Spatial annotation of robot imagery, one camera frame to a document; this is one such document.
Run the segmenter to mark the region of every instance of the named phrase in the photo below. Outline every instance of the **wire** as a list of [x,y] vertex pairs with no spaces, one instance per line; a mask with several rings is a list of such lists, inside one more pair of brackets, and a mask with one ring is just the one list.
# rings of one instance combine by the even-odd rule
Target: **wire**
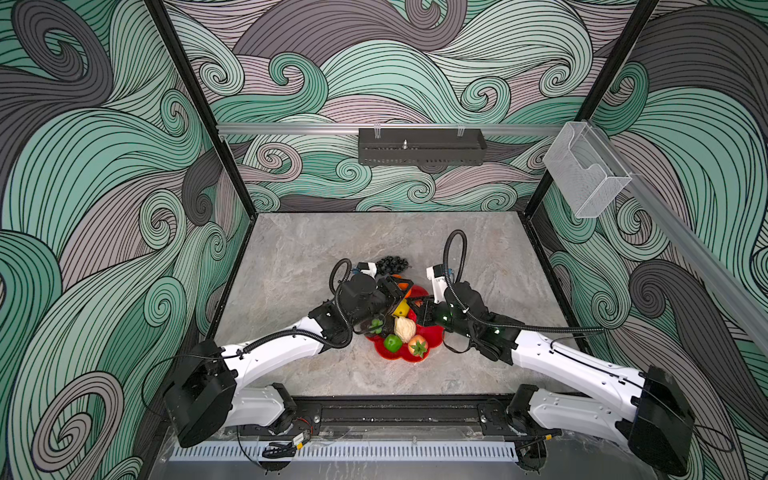
[[[346,272],[344,273],[344,277],[341,280],[339,280],[339,284],[346,282],[349,279],[349,275],[352,272],[352,261],[350,259],[348,259],[348,258],[342,258],[333,267],[333,274],[331,275],[331,279],[333,279],[333,277],[336,275],[336,271],[344,263],[346,264]],[[192,357],[192,358],[196,358],[196,359],[205,359],[205,360],[226,360],[226,359],[239,358],[239,357],[242,357],[243,355],[245,355],[247,353],[252,352],[258,346],[262,346],[264,343],[267,343],[267,342],[269,342],[271,340],[279,339],[279,338],[282,338],[284,336],[296,336],[296,335],[307,336],[310,339],[313,339],[313,340],[315,340],[317,342],[320,342],[320,343],[322,343],[325,346],[329,346],[332,349],[342,349],[342,348],[348,346],[352,342],[353,327],[352,327],[352,324],[349,321],[349,319],[346,317],[346,314],[344,313],[343,309],[339,306],[339,293],[340,292],[341,292],[340,288],[336,289],[336,292],[334,293],[334,296],[333,296],[333,305],[335,306],[336,311],[339,314],[339,316],[341,316],[341,319],[344,322],[344,326],[346,327],[346,338],[344,339],[343,342],[341,342],[341,343],[331,342],[331,341],[325,339],[325,337],[323,337],[321,335],[318,335],[317,333],[310,332],[309,330],[297,329],[297,328],[294,327],[292,329],[280,330],[279,332],[275,332],[275,333],[271,333],[271,334],[269,334],[267,336],[263,336],[262,338],[254,341],[252,343],[249,343],[242,350],[238,349],[236,353],[234,353],[233,355],[229,355],[229,356],[202,356],[202,355],[195,355],[193,353],[181,353],[179,355],[169,356],[169,357],[167,357],[165,359],[162,359],[162,360],[156,362],[153,366],[151,366],[149,368],[149,370],[147,371],[147,375],[144,376],[144,379],[141,381],[141,390],[139,392],[139,394],[140,394],[139,396],[141,397],[141,403],[144,405],[144,407],[147,409],[148,412],[152,412],[153,414],[155,414],[157,417],[160,417],[161,419],[165,419],[166,418],[165,415],[163,415],[161,413],[158,413],[157,411],[155,411],[154,409],[152,409],[149,406],[149,403],[147,402],[147,399],[145,397],[145,393],[144,392],[145,392],[145,390],[147,388],[147,380],[149,379],[151,373],[158,366],[162,365],[165,362],[169,362],[171,360],[174,360],[174,359],[179,359],[179,358],[182,358],[182,357]]]
[[486,320],[482,320],[477,318],[472,314],[472,312],[469,311],[469,307],[462,302],[462,299],[456,295],[456,290],[453,286],[453,280],[451,280],[451,276],[448,275],[448,254],[451,249],[451,243],[453,243],[453,239],[456,237],[456,235],[459,235],[462,238],[462,257],[458,268],[458,273],[456,275],[456,281],[458,282],[462,277],[462,272],[464,270],[464,262],[466,260],[466,254],[467,254],[467,235],[462,230],[453,230],[450,235],[448,235],[448,239],[445,241],[445,248],[443,248],[442,251],[442,271],[445,277],[445,283],[448,285],[448,290],[451,291],[451,294],[453,294],[453,297],[456,299],[456,302],[458,305],[462,308],[462,312],[466,314],[470,319],[473,319],[477,323],[480,323],[481,325],[485,326],[493,326],[493,327],[506,327],[506,328],[515,328],[519,330],[527,330],[529,332],[541,332],[541,333],[591,333],[591,332],[602,332],[602,328],[594,328],[594,327],[571,327],[571,326],[535,326],[535,325],[525,325],[524,323],[519,324],[513,324],[513,323],[493,323],[488,322]]
[[442,344],[445,345],[445,348],[452,351],[453,353],[467,353],[474,345],[472,345],[472,341],[469,341],[469,344],[467,345],[467,348],[459,352],[458,350],[454,349],[452,346],[450,346],[448,343],[445,343],[445,330],[442,331]]
[[336,265],[333,266],[331,269],[331,276],[328,277],[328,288],[331,289],[332,294],[336,294],[336,289],[333,288],[333,279],[336,278],[336,272],[339,271],[339,267],[342,265],[342,263],[345,263],[344,260],[349,261],[349,259],[342,258],[338,262],[336,262]]
[[[590,368],[592,368],[592,369],[595,369],[595,370],[597,370],[598,372],[603,372],[603,373],[605,373],[606,375],[609,375],[609,376],[611,376],[611,377],[614,377],[614,378],[620,379],[622,382],[626,382],[626,383],[629,383],[630,385],[634,385],[634,386],[636,386],[636,387],[637,387],[637,388],[639,388],[639,389],[640,389],[642,392],[646,392],[648,395],[650,395],[650,396],[654,397],[654,399],[655,399],[655,400],[658,402],[658,404],[659,404],[659,405],[661,405],[661,406],[663,406],[665,409],[667,409],[667,410],[669,411],[669,413],[671,413],[671,414],[672,414],[672,415],[674,415],[674,416],[675,416],[675,417],[676,417],[678,420],[680,420],[680,422],[681,422],[683,425],[686,425],[686,421],[683,419],[683,417],[681,417],[680,415],[678,415],[678,414],[677,414],[677,412],[675,412],[675,411],[672,409],[672,407],[670,407],[669,405],[667,405],[667,404],[666,404],[666,403],[665,403],[665,402],[664,402],[662,399],[660,399],[659,397],[657,397],[657,396],[656,396],[656,395],[655,395],[653,392],[651,392],[650,390],[646,389],[644,386],[638,385],[637,383],[633,382],[632,380],[629,380],[629,379],[628,379],[628,378],[626,378],[626,377],[622,378],[621,376],[617,375],[616,373],[608,372],[607,370],[603,370],[603,369],[601,369],[601,368],[598,368],[598,367],[596,367],[596,366],[594,366],[594,365],[590,365],[589,363],[586,363],[586,362],[582,362],[582,361],[581,361],[581,360],[579,360],[579,359],[575,359],[574,357],[572,357],[572,356],[570,356],[570,355],[567,355],[567,354],[565,354],[565,353],[563,353],[563,352],[561,352],[561,351],[557,350],[557,349],[554,347],[554,344],[555,344],[557,341],[559,341],[559,340],[563,340],[564,338],[559,338],[559,339],[554,339],[554,340],[552,340],[552,341],[549,343],[549,349],[550,349],[552,352],[555,352],[555,353],[559,353],[560,355],[562,355],[562,356],[564,356],[564,357],[566,357],[566,358],[568,358],[568,359],[571,359],[571,360],[573,360],[574,362],[580,363],[581,365],[584,365],[584,366],[588,366],[588,367],[590,367]],[[643,372],[643,374],[645,375],[645,378],[646,378],[646,379],[649,379],[651,382],[655,382],[655,380],[654,380],[654,379],[647,377],[647,373],[646,373],[646,372]],[[699,442],[702,442],[703,444],[705,444],[706,446],[710,447],[711,449],[714,449],[714,450],[717,450],[718,452],[723,452],[723,453],[731,453],[731,452],[733,452],[733,451],[735,451],[735,450],[736,450],[736,444],[733,442],[733,440],[731,439],[731,437],[729,437],[729,436],[728,436],[728,435],[726,435],[725,433],[721,432],[720,430],[717,430],[717,429],[713,429],[712,427],[708,427],[708,426],[706,426],[706,425],[700,425],[700,424],[697,424],[697,423],[691,424],[691,428],[692,428],[692,429],[694,429],[694,430],[693,430],[693,434],[694,434],[694,436],[695,436],[695,437],[696,437],[696,438],[699,440]],[[718,446],[712,445],[712,444],[711,444],[711,443],[709,443],[707,440],[705,440],[705,439],[703,438],[703,436],[701,436],[701,433],[699,433],[698,429],[705,429],[705,430],[709,430],[709,431],[711,431],[711,432],[715,432],[715,433],[717,433],[718,435],[722,436],[722,437],[723,437],[723,438],[726,440],[726,442],[728,442],[728,445],[729,445],[729,447],[728,447],[727,449],[722,449],[721,447],[718,447]]]
[[301,420],[302,422],[304,422],[304,423],[306,423],[307,425],[310,426],[310,435],[312,435],[314,433],[314,430],[315,430],[314,427],[312,427],[312,424],[307,419],[304,419],[302,417],[299,417],[299,420]]
[[262,470],[264,470],[265,472],[267,472],[266,468],[264,468],[264,466],[261,465],[257,460],[252,459],[250,457],[250,455],[248,455],[248,452],[246,452],[245,449],[243,448],[243,444],[240,443],[240,427],[241,427],[241,425],[238,425],[237,429],[236,429],[236,432],[237,432],[237,444],[240,446],[240,451],[243,453],[243,455],[245,455],[245,458],[248,458],[250,460],[251,463],[253,463],[255,466],[257,466],[257,467],[261,468]]

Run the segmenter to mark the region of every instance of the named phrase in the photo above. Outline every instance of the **white vent grille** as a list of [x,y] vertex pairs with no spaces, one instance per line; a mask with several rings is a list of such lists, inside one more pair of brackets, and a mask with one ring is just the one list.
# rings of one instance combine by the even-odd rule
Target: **white vent grille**
[[[260,462],[269,462],[261,452],[269,442],[242,442],[243,448],[251,458]],[[511,442],[410,442],[410,441],[343,441],[324,442],[314,440],[299,450],[293,458],[295,462],[386,462],[386,461],[422,461],[440,460],[457,462],[517,462],[515,446]],[[248,462],[240,451],[237,442],[206,441],[199,445],[182,449],[178,445],[169,458],[171,462],[232,461]]]

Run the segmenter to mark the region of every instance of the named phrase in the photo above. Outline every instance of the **yellow fruit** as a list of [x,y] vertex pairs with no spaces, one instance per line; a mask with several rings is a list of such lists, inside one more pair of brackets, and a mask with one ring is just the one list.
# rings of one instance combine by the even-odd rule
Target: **yellow fruit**
[[397,306],[394,312],[392,312],[392,316],[408,316],[408,312],[411,311],[411,307],[408,306],[408,303],[406,303],[405,300],[400,302],[400,304]]

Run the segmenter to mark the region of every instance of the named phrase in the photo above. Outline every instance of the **wallpaper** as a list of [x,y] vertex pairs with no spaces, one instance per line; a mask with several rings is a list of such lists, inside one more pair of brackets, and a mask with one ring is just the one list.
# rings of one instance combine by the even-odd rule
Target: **wallpaper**
[[142,0],[0,2],[0,64],[0,476],[136,478],[248,218]]
[[[219,122],[439,124],[573,120],[634,3],[166,0]],[[487,140],[481,167],[420,170],[362,167],[352,136],[228,137],[259,211],[521,210],[551,139]]]
[[[650,20],[594,120],[768,309],[768,3],[711,4]],[[626,191],[597,219],[555,187],[544,206],[537,231],[579,323],[611,329],[593,350],[672,372],[697,422],[736,442],[696,442],[688,477],[765,479],[768,361],[739,319]]]

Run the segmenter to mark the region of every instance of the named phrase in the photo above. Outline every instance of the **marble floor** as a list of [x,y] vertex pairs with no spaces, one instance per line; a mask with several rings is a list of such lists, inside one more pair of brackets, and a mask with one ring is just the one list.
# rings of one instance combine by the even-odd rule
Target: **marble floor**
[[[328,276],[343,257],[353,263],[405,257],[412,267],[403,275],[429,288],[425,268],[442,261],[445,238],[456,228],[469,240],[464,280],[491,311],[529,324],[566,326],[516,213],[261,214],[216,341],[240,343],[296,322],[329,299]],[[458,266],[460,249],[456,239],[452,265]],[[458,346],[456,339],[447,340]],[[571,390],[531,370],[491,362],[475,350],[458,355],[440,346],[421,363],[384,360],[361,336],[346,349],[297,360],[253,386],[272,382],[295,396],[507,393],[521,383]]]

